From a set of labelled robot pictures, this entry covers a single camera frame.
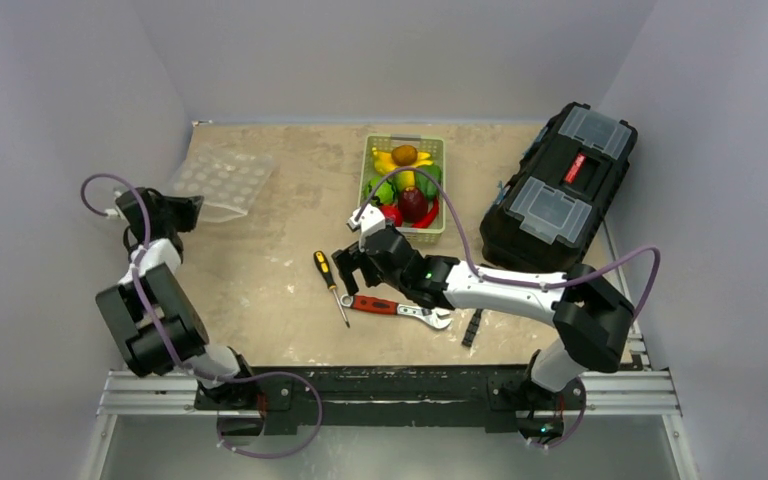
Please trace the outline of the dark red purple fruit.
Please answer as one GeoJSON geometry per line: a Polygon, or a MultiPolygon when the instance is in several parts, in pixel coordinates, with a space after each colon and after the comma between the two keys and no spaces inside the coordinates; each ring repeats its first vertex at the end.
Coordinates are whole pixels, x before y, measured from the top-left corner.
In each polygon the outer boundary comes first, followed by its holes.
{"type": "Polygon", "coordinates": [[[408,187],[399,193],[397,207],[403,222],[413,224],[426,216],[428,200],[418,188],[408,187]]]}

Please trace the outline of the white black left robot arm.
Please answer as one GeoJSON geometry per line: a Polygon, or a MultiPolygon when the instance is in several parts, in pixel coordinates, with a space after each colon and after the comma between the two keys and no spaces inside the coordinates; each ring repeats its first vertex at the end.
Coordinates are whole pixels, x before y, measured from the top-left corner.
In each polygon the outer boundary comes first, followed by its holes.
{"type": "Polygon", "coordinates": [[[195,228],[202,197],[139,187],[115,204],[128,223],[128,268],[95,302],[128,369],[140,378],[188,371],[198,381],[199,407],[253,406],[262,391],[251,369],[234,349],[210,341],[175,276],[183,263],[180,235],[195,228]]]}

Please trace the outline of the green striped watermelon toy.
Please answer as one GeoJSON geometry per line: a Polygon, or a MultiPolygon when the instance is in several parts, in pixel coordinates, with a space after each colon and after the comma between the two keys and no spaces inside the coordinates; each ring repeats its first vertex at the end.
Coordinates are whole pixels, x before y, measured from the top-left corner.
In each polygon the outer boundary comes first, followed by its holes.
{"type": "Polygon", "coordinates": [[[393,184],[389,180],[386,180],[381,185],[379,185],[381,181],[381,176],[376,175],[371,177],[364,186],[362,191],[362,199],[369,199],[370,204],[374,206],[387,206],[395,204],[397,201],[397,192],[393,184]]]}

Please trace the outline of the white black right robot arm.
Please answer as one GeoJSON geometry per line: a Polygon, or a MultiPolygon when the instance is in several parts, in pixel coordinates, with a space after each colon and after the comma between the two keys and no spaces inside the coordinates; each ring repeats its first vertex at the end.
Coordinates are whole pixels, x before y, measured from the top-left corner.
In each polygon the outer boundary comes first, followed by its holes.
{"type": "Polygon", "coordinates": [[[347,294],[386,284],[426,309],[496,311],[542,322],[558,338],[530,362],[521,381],[524,399],[544,407],[585,372],[615,373],[633,320],[632,303],[596,270],[576,264],[566,272],[528,274],[476,267],[424,255],[395,228],[385,227],[332,259],[347,294]]]}

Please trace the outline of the clear dotted zip top bag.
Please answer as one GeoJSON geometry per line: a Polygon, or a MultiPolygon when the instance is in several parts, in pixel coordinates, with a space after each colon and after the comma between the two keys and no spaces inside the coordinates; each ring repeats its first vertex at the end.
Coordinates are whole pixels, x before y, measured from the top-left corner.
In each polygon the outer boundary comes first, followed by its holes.
{"type": "Polygon", "coordinates": [[[200,222],[221,223],[246,216],[275,169],[269,155],[250,155],[230,147],[196,146],[162,192],[202,196],[200,222]]]}

